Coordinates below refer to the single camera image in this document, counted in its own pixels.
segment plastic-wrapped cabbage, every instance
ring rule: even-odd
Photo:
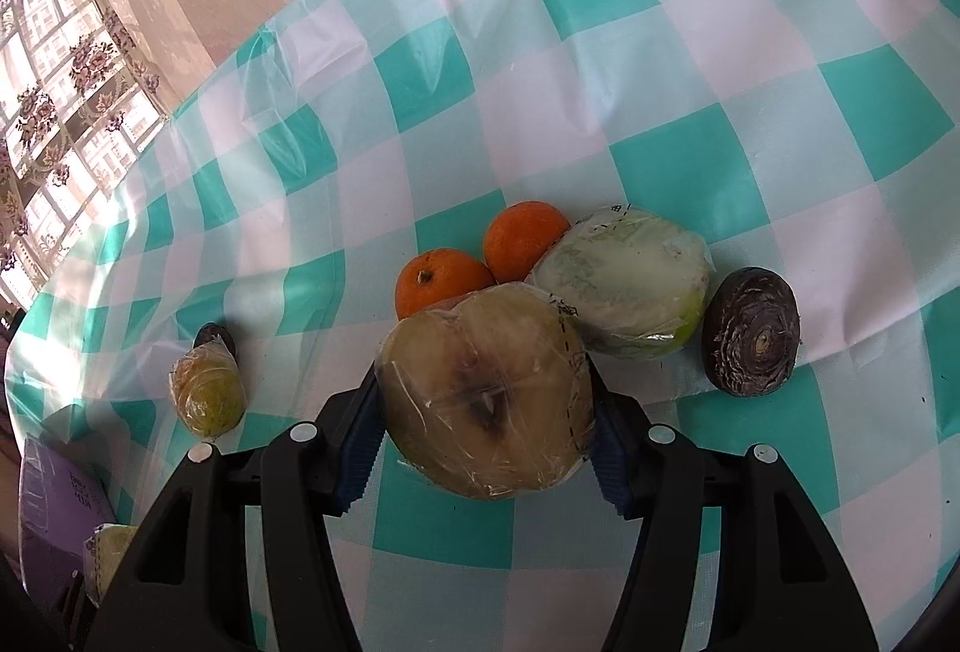
[[[700,235],[613,206],[571,227],[527,281],[570,307],[587,348],[649,358],[678,350],[693,334],[712,270]]]
[[[247,410],[236,360],[219,336],[176,361],[170,393],[181,422],[205,441],[233,430]]]
[[[587,355],[541,293],[501,284],[407,317],[376,360],[387,430],[427,478],[465,497],[544,489],[586,457]]]

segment tangerine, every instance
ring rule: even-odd
[[[487,266],[458,249],[424,251],[404,265],[394,289],[397,318],[493,286],[493,274]]]
[[[483,237],[483,258],[498,283],[522,281],[547,249],[570,229],[563,213],[528,200],[497,214]]]

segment plastic tablecloth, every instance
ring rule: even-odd
[[[827,521],[882,646],[960,548],[960,0],[296,0],[174,114],[51,278],[6,369],[21,438],[90,460],[121,521],[192,439],[167,372],[198,327],[238,339],[269,441],[352,388],[418,251],[479,254],[491,217],[636,203],[702,233],[717,280],[778,271],[790,381],[742,401],[685,350],[602,360],[701,446],[779,449]],[[256,626],[270,630],[256,512]],[[473,502],[385,443],[330,521],[370,650],[599,648],[637,523],[592,472]],[[709,631],[704,516],[685,648]]]

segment window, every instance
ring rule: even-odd
[[[122,25],[110,31],[116,26],[129,37]],[[75,57],[82,70],[71,74]],[[142,80],[143,65],[137,69]],[[49,97],[56,112],[28,151],[17,121],[19,96],[30,91]],[[22,201],[29,227],[0,237],[0,251],[13,253],[13,268],[0,273],[0,297],[30,307],[163,120],[104,27],[97,0],[0,2],[0,141],[11,158],[6,173],[0,168],[0,200]],[[47,173],[38,164],[47,160],[61,166]]]

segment beet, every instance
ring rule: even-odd
[[[800,347],[800,315],[790,286],[763,268],[728,275],[704,314],[707,378],[738,398],[768,395],[789,379]]]

